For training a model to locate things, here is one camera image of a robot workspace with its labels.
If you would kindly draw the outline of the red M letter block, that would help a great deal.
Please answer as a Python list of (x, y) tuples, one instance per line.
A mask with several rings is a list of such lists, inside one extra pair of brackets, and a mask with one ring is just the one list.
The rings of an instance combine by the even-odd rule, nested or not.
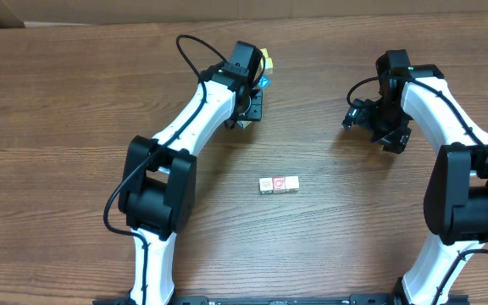
[(274, 191), (271, 177), (259, 179), (259, 191), (261, 194), (270, 194)]

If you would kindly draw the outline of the red Q wooden block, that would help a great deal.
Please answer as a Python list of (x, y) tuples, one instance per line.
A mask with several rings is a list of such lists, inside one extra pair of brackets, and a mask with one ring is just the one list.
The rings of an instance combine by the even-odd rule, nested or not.
[(285, 176), (275, 176), (272, 178), (273, 193), (286, 192)]

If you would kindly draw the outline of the cow picture number 2 block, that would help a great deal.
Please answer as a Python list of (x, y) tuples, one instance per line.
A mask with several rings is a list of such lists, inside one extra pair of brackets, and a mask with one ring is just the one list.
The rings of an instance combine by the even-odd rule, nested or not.
[(300, 189), (299, 177), (298, 176), (286, 176), (286, 191), (298, 191)]

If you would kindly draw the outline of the blue-sided picture block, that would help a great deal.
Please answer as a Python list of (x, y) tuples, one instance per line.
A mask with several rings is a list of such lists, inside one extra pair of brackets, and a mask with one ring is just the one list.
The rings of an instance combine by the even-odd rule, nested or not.
[(238, 121), (237, 124), (242, 128), (246, 129), (252, 122), (251, 121)]

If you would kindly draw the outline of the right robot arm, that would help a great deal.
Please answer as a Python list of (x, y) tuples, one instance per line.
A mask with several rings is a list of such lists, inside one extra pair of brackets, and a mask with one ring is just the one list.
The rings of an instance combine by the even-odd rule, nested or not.
[(449, 291), (475, 254), (488, 254), (488, 133), (461, 108), (433, 64), (413, 65), (404, 49), (375, 62), (380, 99), (347, 99), (342, 121), (358, 125), (390, 153), (402, 153), (415, 121), (435, 151), (424, 195), (429, 234), (413, 267), (390, 294), (352, 295), (353, 304), (467, 304)]

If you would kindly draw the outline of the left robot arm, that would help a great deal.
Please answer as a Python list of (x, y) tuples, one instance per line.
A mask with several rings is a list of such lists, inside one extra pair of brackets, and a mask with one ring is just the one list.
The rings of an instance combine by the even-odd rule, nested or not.
[(151, 138), (129, 144), (122, 181), (111, 196), (135, 243), (135, 281), (124, 304), (168, 304), (175, 292), (175, 238), (196, 198), (197, 157), (221, 126), (259, 121), (266, 55), (238, 41), (229, 58), (196, 73), (190, 102)]

